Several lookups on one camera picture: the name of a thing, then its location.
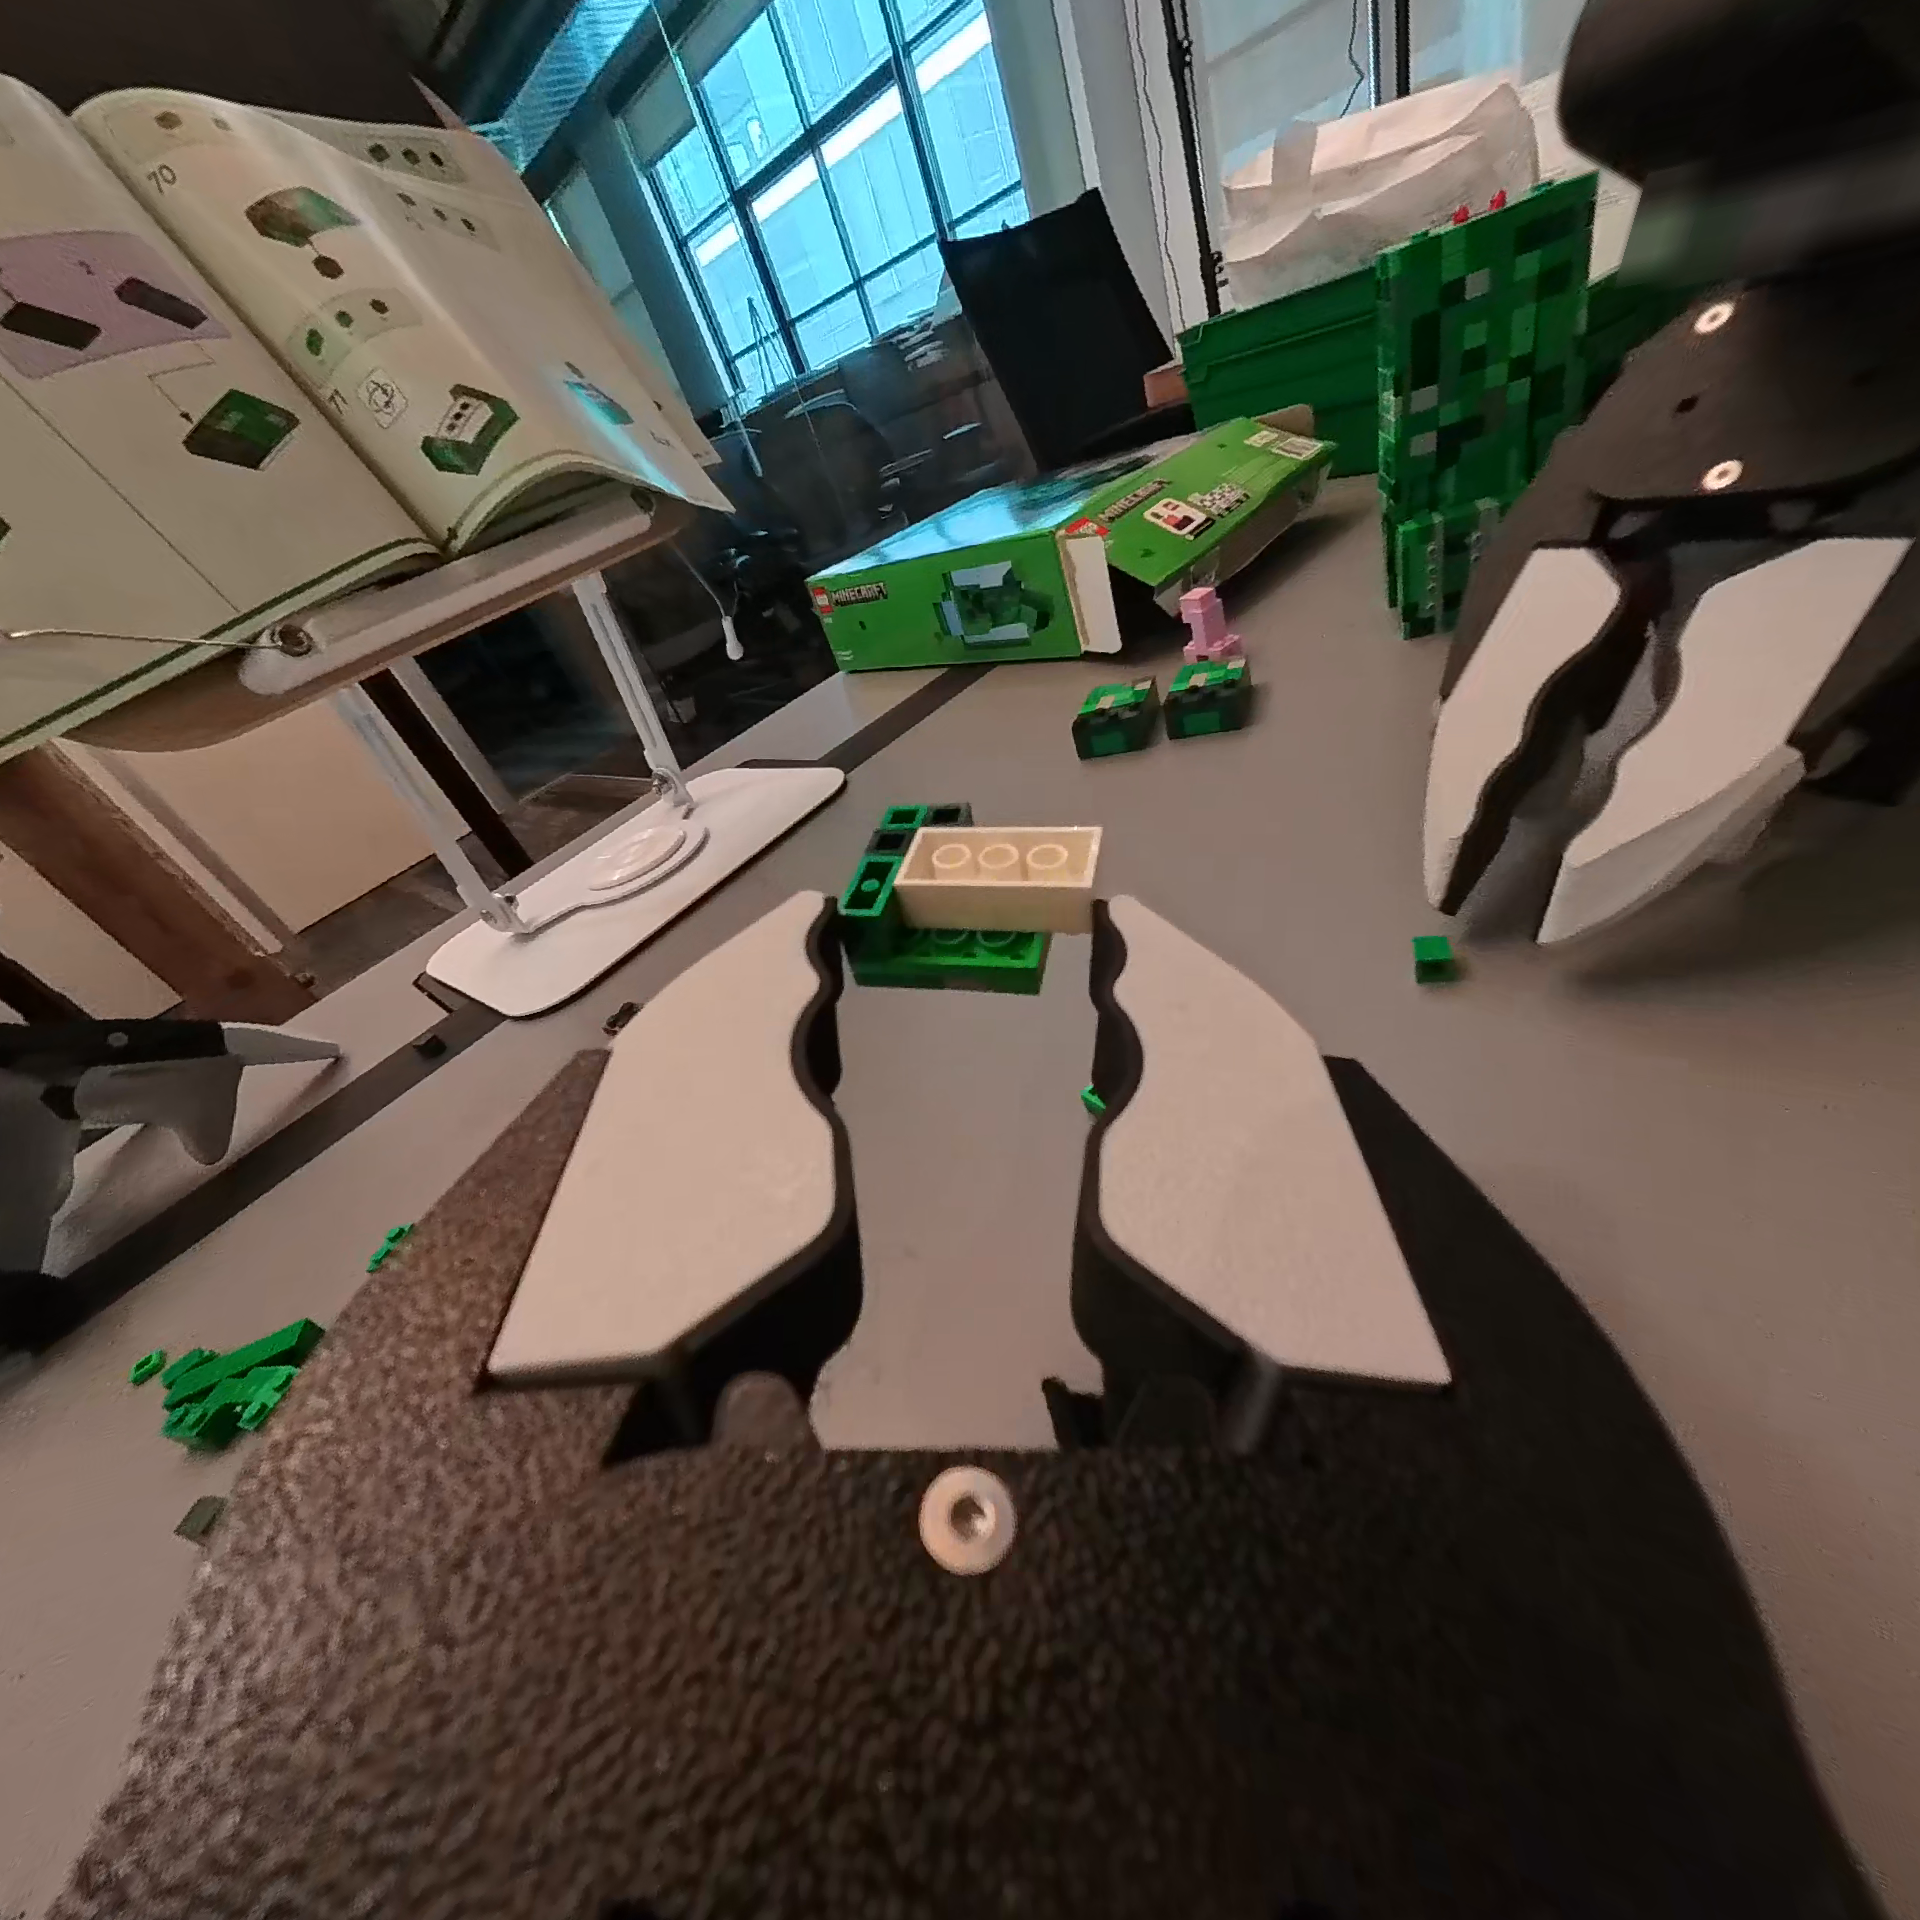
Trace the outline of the large green lego build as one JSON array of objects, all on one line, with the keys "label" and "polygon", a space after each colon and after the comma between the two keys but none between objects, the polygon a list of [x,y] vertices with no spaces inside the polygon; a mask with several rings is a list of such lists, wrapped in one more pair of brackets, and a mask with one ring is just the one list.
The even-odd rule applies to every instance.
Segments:
[{"label": "large green lego build", "polygon": [[1577,419],[1593,174],[1431,229],[1375,260],[1375,482],[1384,598],[1451,630],[1499,519]]}]

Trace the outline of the black and white spare device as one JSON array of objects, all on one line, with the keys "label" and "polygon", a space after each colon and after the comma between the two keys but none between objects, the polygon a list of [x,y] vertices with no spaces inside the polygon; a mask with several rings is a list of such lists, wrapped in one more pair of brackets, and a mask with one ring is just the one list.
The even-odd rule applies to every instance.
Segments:
[{"label": "black and white spare device", "polygon": [[201,1019],[6,1022],[1,1029],[1,1339],[38,1352],[83,1318],[40,1261],[86,1130],[158,1125],[197,1164],[232,1138],[253,1066],[331,1063],[342,1046],[265,1024]]}]

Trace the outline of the bright green lego piece pile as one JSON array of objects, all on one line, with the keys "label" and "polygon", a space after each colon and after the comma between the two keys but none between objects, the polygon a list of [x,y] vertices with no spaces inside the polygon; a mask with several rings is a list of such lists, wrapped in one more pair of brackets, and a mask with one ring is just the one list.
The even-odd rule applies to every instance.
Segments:
[{"label": "bright green lego piece pile", "polygon": [[160,1350],[143,1355],[127,1381],[158,1381],[163,1443],[190,1453],[216,1453],[258,1430],[293,1392],[309,1359],[328,1339],[328,1328],[310,1316],[243,1341],[235,1348],[190,1348],[175,1359]]}]

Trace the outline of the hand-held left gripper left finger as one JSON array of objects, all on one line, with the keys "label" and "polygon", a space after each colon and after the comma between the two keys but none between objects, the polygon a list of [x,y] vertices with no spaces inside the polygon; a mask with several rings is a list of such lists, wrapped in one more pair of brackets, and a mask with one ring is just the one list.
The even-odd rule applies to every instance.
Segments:
[{"label": "hand-held left gripper left finger", "polygon": [[486,1355],[493,1386],[655,1375],[849,1222],[848,1136],[809,1056],[834,903],[793,893],[618,1030]]}]

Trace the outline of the green lego set box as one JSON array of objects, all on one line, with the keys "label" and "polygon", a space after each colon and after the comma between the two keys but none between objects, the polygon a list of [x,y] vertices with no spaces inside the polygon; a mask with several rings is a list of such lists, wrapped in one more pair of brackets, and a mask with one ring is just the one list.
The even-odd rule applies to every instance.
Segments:
[{"label": "green lego set box", "polygon": [[807,579],[839,669],[1117,655],[1250,567],[1337,446],[1302,405],[974,492]]}]

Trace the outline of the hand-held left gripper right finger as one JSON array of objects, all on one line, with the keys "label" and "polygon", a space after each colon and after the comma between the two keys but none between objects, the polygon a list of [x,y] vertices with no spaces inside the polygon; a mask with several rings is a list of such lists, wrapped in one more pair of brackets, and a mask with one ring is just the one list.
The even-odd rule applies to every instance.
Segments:
[{"label": "hand-held left gripper right finger", "polygon": [[1071,1326],[1103,1444],[1256,1450],[1289,1386],[1441,1395],[1449,1355],[1328,1059],[1136,896],[1090,910]]}]

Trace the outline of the white book stand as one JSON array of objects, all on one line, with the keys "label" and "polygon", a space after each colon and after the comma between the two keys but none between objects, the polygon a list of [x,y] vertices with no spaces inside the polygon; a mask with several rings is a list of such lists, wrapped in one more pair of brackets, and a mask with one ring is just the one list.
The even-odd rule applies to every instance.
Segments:
[{"label": "white book stand", "polygon": [[[760,853],[831,802],[846,778],[823,765],[721,770],[686,780],[625,630],[610,600],[606,567],[657,544],[662,503],[610,501],[515,534],[488,551],[373,586],[318,611],[263,616],[237,637],[192,640],[142,614],[104,626],[72,619],[3,619],[6,655],[22,650],[117,650],[136,675],[173,678],[229,661],[237,712],[232,734],[271,703],[302,707],[327,695],[363,741],[379,772],[417,815],[470,912],[423,966],[426,989],[466,997],[506,1019],[555,1013],[707,899]],[[563,854],[514,893],[488,887],[434,802],[424,770],[370,696],[373,675],[547,595],[583,611],[598,655],[650,765],[655,800],[618,815],[583,853]]]}]

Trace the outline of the black office chair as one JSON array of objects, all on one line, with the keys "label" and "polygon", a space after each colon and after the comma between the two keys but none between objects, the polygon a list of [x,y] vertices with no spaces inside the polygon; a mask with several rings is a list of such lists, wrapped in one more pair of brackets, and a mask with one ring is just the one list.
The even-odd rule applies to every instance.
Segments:
[{"label": "black office chair", "polygon": [[1039,471],[1192,431],[1186,400],[1144,400],[1144,378],[1170,348],[1096,187],[1022,227],[945,238],[939,251]]}]

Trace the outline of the white plastic bag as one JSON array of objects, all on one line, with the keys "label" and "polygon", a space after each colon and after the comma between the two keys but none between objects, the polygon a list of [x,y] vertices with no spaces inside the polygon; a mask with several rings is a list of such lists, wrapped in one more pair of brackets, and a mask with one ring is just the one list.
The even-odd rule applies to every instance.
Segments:
[{"label": "white plastic bag", "polygon": [[1269,138],[1221,183],[1226,290],[1241,310],[1369,267],[1378,254],[1538,183],[1538,138],[1510,75],[1429,86],[1403,100]]}]

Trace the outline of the lego instruction booklet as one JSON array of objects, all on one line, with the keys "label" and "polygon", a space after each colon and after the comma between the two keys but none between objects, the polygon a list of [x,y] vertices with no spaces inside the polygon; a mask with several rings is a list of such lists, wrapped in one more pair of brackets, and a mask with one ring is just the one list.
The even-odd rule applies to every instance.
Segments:
[{"label": "lego instruction booklet", "polygon": [[350,675],[271,643],[717,454],[502,150],[169,86],[1,86],[3,758],[171,751]]}]

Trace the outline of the green lego plate cream brick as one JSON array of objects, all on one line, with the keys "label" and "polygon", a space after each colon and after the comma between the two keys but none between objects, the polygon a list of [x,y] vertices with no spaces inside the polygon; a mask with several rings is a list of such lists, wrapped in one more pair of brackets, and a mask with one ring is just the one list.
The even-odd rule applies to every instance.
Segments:
[{"label": "green lego plate cream brick", "polygon": [[854,984],[1038,997],[1055,935],[1091,926],[1098,826],[981,826],[971,804],[881,811],[839,896]]}]

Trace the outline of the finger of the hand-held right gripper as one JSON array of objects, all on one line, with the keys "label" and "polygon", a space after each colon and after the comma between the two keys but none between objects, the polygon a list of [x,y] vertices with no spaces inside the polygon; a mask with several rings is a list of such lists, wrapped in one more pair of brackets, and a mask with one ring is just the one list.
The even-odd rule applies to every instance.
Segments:
[{"label": "finger of the hand-held right gripper", "polygon": [[1622,588],[1589,546],[1530,551],[1441,696],[1423,791],[1423,885],[1454,915],[1542,780]]},{"label": "finger of the hand-held right gripper", "polygon": [[1568,842],[1538,943],[1608,927],[1765,823],[1808,770],[1790,734],[1911,548],[1814,540],[1697,597],[1670,699]]}]

